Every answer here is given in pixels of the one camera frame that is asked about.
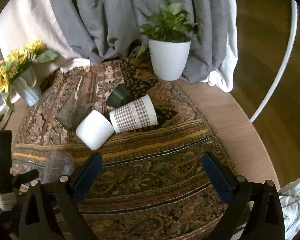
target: white bucket planter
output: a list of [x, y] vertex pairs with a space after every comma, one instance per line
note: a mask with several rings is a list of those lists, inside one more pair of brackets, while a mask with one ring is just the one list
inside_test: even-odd
[[36, 104], [42, 95], [32, 67], [29, 67], [19, 77], [17, 77], [11, 85], [29, 106]]
[[149, 40], [151, 62], [155, 75], [172, 81], [181, 77], [186, 66], [191, 41], [166, 42]]

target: white hose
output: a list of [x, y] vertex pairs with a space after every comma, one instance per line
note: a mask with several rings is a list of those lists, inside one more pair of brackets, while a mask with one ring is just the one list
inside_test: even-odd
[[296, 38], [296, 33], [297, 33], [297, 23], [298, 23], [298, 7], [297, 7], [297, 3], [295, 0], [291, 0], [291, 27], [290, 27], [290, 36], [289, 36], [289, 41], [288, 41], [288, 45], [287, 45], [287, 49], [286, 52], [284, 54], [281, 66], [279, 68], [279, 71], [268, 91], [268, 93], [266, 94], [265, 98], [262, 100], [260, 106], [258, 107], [258, 109], [255, 111], [255, 113], [253, 114], [253, 116], [250, 118], [250, 121], [253, 122], [258, 115], [261, 113], [261, 111], [263, 110], [263, 108], [266, 106], [266, 104], [268, 103], [270, 97], [272, 96], [274, 90], [276, 89], [277, 85], [280, 82], [280, 79], [282, 78], [283, 72], [287, 67], [287, 63], [289, 61], [291, 52], [292, 52], [292, 47], [293, 47], [293, 43], [294, 40]]

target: gray curtain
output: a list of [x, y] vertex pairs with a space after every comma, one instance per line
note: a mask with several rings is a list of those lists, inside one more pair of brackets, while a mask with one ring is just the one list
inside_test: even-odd
[[183, 79], [204, 80], [226, 56], [228, 0], [50, 0], [60, 28], [71, 48], [92, 63], [127, 57], [132, 47], [148, 39], [139, 26], [159, 12], [158, 4], [181, 2], [199, 36], [193, 38]]

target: gingham pattern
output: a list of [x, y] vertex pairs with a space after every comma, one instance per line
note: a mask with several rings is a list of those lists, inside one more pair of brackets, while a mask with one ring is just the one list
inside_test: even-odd
[[134, 106], [137, 110], [137, 116], [139, 118], [139, 122], [141, 124], [141, 127], [150, 126], [150, 120], [149, 120], [149, 117], [148, 117], [148, 113], [147, 113], [145, 104], [143, 103], [142, 99], [140, 98], [140, 99], [134, 101], [133, 103], [134, 103]]
[[137, 129], [136, 121], [133, 118], [133, 113], [130, 104], [122, 106], [114, 111], [115, 122], [121, 132]]

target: metal screw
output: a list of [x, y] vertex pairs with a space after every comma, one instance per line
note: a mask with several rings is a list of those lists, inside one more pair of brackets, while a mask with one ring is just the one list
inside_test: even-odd
[[269, 186], [274, 186], [274, 182], [270, 179], [267, 180], [267, 183], [268, 183]]
[[60, 181], [61, 182], [66, 182], [68, 180], [68, 176], [62, 176], [61, 178], [60, 178]]
[[35, 180], [33, 180], [33, 181], [31, 181], [31, 186], [35, 186], [35, 185], [37, 185], [38, 184], [38, 181], [35, 179]]
[[239, 181], [239, 182], [244, 182], [245, 180], [246, 180], [246, 179], [245, 179], [244, 176], [239, 175], [239, 176], [237, 177], [237, 181]]

